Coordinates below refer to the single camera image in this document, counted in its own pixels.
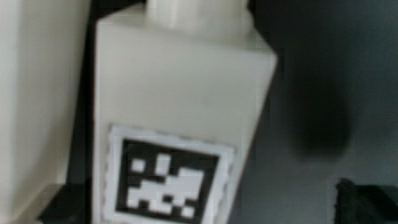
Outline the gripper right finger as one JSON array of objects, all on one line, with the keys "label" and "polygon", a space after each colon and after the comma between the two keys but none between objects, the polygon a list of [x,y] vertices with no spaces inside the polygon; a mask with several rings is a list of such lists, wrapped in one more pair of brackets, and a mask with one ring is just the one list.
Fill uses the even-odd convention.
[{"label": "gripper right finger", "polygon": [[357,185],[343,178],[336,184],[334,224],[398,224],[398,187]]}]

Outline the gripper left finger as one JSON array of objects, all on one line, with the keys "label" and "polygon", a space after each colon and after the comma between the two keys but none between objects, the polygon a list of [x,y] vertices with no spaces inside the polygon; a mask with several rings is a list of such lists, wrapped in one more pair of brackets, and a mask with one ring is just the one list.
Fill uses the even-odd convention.
[{"label": "gripper left finger", "polygon": [[87,185],[68,184],[37,216],[41,224],[91,224]]}]

